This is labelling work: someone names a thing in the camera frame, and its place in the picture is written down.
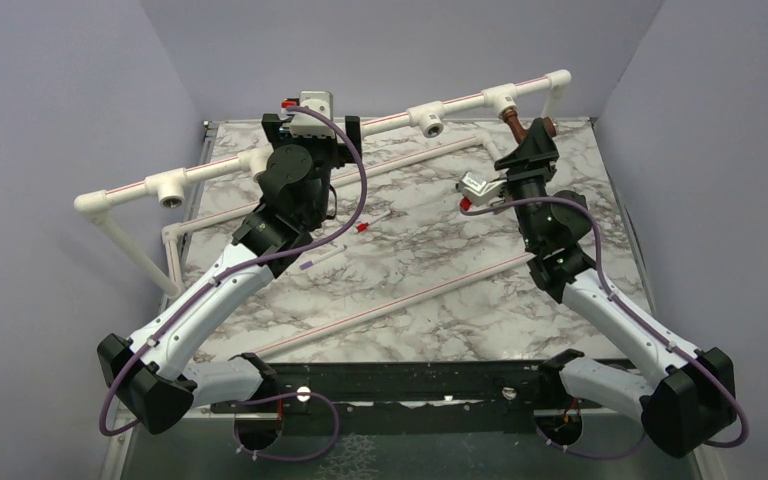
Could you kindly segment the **brown water faucet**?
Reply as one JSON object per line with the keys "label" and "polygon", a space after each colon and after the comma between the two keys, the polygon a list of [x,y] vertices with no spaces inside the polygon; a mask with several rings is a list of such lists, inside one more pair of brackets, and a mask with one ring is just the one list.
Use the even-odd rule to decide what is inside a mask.
{"label": "brown water faucet", "polygon": [[509,127],[519,145],[540,147],[542,149],[556,147],[554,138],[557,136],[557,127],[551,118],[537,117],[526,128],[519,119],[517,109],[515,107],[508,107],[500,113],[500,119]]}

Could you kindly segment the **white PVC pipe frame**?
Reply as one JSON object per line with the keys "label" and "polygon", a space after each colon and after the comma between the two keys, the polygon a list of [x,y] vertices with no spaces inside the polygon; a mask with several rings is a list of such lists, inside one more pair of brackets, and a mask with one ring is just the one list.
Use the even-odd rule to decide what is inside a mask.
{"label": "white PVC pipe frame", "polygon": [[[361,123],[360,133],[366,138],[402,127],[412,127],[418,129],[425,137],[434,138],[443,132],[443,119],[447,116],[484,107],[492,109],[496,114],[502,114],[516,106],[516,98],[540,91],[548,93],[541,114],[550,116],[571,78],[568,70],[561,69],[535,79],[489,87],[479,93],[456,99],[428,102],[400,113],[364,121]],[[73,206],[148,275],[168,299],[174,300],[184,289],[180,261],[175,258],[175,254],[171,249],[167,250],[168,269],[163,271],[112,220],[110,212],[118,205],[145,197],[155,197],[160,202],[170,199],[172,206],[176,208],[185,200],[185,192],[191,186],[241,171],[259,172],[261,164],[272,150],[271,146],[257,147],[216,162],[150,175],[136,183],[112,190],[84,193],[75,198]]]}

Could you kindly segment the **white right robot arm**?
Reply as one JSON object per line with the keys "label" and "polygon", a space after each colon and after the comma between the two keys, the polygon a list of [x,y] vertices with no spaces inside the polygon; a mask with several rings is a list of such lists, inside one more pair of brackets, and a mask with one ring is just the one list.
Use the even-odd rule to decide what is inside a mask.
{"label": "white right robot arm", "polygon": [[535,285],[595,326],[637,369],[630,373],[567,350],[542,365],[539,398],[552,407],[572,398],[594,401],[638,421],[644,435],[675,458],[700,445],[741,445],[749,425],[730,357],[668,332],[608,280],[602,233],[585,197],[546,190],[559,158],[552,120],[523,127],[514,111],[502,120],[517,146],[494,168],[504,174],[503,196],[533,256],[528,266]]}

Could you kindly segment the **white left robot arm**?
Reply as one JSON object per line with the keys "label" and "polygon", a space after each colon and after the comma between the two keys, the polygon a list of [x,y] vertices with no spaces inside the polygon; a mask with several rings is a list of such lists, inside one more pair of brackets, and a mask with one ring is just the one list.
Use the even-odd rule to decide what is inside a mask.
{"label": "white left robot arm", "polygon": [[[214,265],[170,307],[129,337],[110,334],[97,347],[108,391],[98,417],[100,432],[111,428],[111,404],[133,415],[133,426],[159,434],[194,407],[242,402],[266,408],[274,397],[274,372],[253,353],[198,366],[192,358],[205,340],[250,297],[278,279],[298,257],[344,234],[358,220],[368,196],[362,160],[362,122],[347,116],[338,126],[323,113],[288,107],[290,117],[266,114],[262,128],[273,151],[257,179],[262,196],[234,232]],[[336,231],[314,239],[329,218],[333,170],[354,162],[360,193],[352,216]]]}

